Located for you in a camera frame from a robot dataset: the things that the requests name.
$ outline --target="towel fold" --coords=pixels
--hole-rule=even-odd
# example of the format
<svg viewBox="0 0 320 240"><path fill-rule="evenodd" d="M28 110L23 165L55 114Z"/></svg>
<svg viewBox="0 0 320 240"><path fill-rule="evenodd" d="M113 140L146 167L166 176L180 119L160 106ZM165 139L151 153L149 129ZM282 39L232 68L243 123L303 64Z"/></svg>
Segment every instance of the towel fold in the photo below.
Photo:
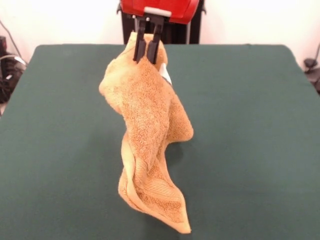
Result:
<svg viewBox="0 0 320 240"><path fill-rule="evenodd" d="M99 85L100 94L126 126L118 193L131 208L188 234L185 198L169 176L165 151L171 143L190 140L194 130L173 87L159 73L162 64L168 64L163 43L155 64L146 57L136 63L136 38L133 32ZM147 44L152 38L153 34L144 35Z"/></svg>

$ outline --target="towel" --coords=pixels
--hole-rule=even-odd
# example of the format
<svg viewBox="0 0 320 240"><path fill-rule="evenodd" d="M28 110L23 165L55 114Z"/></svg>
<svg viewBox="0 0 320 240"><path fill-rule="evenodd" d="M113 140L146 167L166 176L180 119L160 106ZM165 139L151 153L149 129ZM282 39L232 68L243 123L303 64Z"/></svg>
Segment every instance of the towel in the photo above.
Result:
<svg viewBox="0 0 320 240"><path fill-rule="evenodd" d="M168 64L163 43L155 64L146 56L137 63L133 61L136 39L137 33L132 32L99 85L100 94L123 116L126 126L118 193L131 208L188 234L185 198L169 176L165 151L171 143L190 140L194 130L172 85L159 73ZM148 48L153 34L145 34L144 39Z"/></svg>

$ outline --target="tan towel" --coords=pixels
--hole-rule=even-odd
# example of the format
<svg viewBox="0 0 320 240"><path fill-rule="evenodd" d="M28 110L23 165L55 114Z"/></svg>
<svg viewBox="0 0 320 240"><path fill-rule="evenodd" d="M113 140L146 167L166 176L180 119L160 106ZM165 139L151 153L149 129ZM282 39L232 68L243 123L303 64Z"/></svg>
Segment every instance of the tan towel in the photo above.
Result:
<svg viewBox="0 0 320 240"><path fill-rule="evenodd" d="M126 125L118 192L133 209L188 234L186 202L169 176L165 151L170 143L190 140L194 130L173 87L159 74L161 64L168 63L163 43L155 65L146 57L136 63L136 37L133 32L125 50L108 65L99 86ZM144 38L148 48L153 35Z"/></svg>

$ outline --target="cable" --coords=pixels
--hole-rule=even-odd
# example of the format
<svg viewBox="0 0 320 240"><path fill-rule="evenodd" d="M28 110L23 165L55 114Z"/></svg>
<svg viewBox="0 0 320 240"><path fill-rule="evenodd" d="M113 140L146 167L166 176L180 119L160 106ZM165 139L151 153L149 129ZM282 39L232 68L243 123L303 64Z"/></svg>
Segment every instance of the cable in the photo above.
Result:
<svg viewBox="0 0 320 240"><path fill-rule="evenodd" d="M316 54L315 54L315 60L317 60L318 59L318 57L319 57L319 52L320 52L320 43L319 43L319 45L318 45L318 49L316 50Z"/></svg>
<svg viewBox="0 0 320 240"><path fill-rule="evenodd" d="M20 56L14 55L14 54L8 54L8 55L4 55L4 56L0 57L0 62L1 62L1 60L7 59L7 58L14 58L19 63L21 63L21 64L23 64L25 66L28 65L27 62L25 60L23 60Z"/></svg>
<svg viewBox="0 0 320 240"><path fill-rule="evenodd" d="M12 42L12 44L13 44L13 46L14 46L14 48L15 48L16 52L18 53L19 57L21 58L21 53L20 53L20 51L19 51L19 49L18 49L18 47L17 47L17 45L16 45L16 43L15 43L15 41L14 41L13 37L11 36L10 31L6 28L6 26L2 23L2 21L1 21L1 20L0 20L0 25L1 25L1 26L4 28L4 30L8 33L8 35L9 35L9 37L10 37L10 39L11 39L11 42Z"/></svg>

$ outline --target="black cable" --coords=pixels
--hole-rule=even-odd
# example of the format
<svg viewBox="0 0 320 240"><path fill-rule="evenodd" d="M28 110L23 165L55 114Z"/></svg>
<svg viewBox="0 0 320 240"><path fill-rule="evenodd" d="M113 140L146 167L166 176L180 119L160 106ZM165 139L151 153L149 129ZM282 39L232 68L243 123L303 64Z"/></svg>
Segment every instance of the black cable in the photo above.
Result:
<svg viewBox="0 0 320 240"><path fill-rule="evenodd" d="M19 49L18 49L18 47L17 47L17 45L16 45L16 43L15 43L13 37L12 37L10 31L6 28L6 26L2 23L1 20L0 20L0 25L1 25L1 26L4 28L4 30L8 33L8 35L9 35L9 37L10 37L10 39L11 39L11 42L12 42L12 44L13 44L16 52L18 53L19 57L21 58L21 57L22 57L22 56L21 56L21 53L20 53L20 51L19 51Z"/></svg>
<svg viewBox="0 0 320 240"><path fill-rule="evenodd" d="M317 60L318 59L318 57L319 57L319 52L320 52L320 43L319 43L319 45L318 45L318 49L316 50L316 55L315 55L315 60Z"/></svg>

